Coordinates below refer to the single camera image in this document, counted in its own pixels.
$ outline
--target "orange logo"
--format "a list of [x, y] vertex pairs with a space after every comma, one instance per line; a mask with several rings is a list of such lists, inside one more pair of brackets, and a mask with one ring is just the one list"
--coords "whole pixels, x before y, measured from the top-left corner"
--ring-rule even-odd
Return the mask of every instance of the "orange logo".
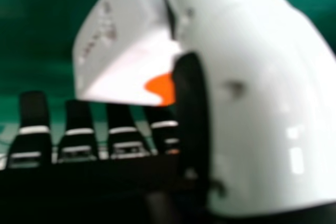
[[160, 106], [169, 106], [175, 102], [175, 90], [172, 73], [166, 73], [150, 80], [145, 85], [146, 90], [162, 98]]

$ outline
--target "orange object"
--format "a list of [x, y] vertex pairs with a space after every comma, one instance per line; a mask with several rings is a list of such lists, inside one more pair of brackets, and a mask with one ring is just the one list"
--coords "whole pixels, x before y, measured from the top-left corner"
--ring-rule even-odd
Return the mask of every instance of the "orange object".
[[160, 106], [169, 106], [175, 102], [174, 83], [172, 73], [166, 73], [150, 80], [145, 85], [146, 90], [162, 98]]

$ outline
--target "green wall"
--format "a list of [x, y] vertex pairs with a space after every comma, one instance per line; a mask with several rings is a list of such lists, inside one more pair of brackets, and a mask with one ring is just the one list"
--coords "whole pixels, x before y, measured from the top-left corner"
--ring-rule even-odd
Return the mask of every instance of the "green wall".
[[[27, 90], [44, 90], [53, 121], [64, 120], [64, 101], [74, 97], [72, 43], [95, 1], [0, 0], [0, 123], [17, 122], [17, 95]], [[336, 0], [289, 1], [336, 51]], [[102, 106], [93, 107], [103, 121]]]

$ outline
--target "green surface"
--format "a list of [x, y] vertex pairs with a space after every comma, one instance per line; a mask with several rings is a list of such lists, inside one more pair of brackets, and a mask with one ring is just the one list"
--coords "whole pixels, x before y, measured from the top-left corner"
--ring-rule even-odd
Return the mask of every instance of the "green surface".
[[[336, 50], [336, 0], [289, 1]], [[64, 120], [64, 101], [74, 97], [72, 43], [95, 2], [0, 0], [0, 123], [17, 122], [17, 95], [27, 90], [44, 90], [53, 122]], [[103, 107], [93, 108], [96, 119], [103, 121]]]

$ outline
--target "white plastic casing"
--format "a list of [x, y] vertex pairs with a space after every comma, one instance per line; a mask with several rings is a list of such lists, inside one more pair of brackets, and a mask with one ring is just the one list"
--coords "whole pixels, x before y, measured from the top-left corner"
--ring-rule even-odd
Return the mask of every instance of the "white plastic casing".
[[168, 98], [146, 85], [165, 75], [155, 87], [169, 86], [172, 59], [179, 51], [171, 40], [164, 0], [98, 0], [73, 50], [77, 98], [169, 105], [173, 94], [166, 90], [172, 92], [172, 85], [163, 90]]
[[[169, 0], [202, 63], [211, 117], [209, 209], [261, 216], [336, 201], [336, 62], [285, 0]], [[234, 86], [243, 87], [240, 95]]]

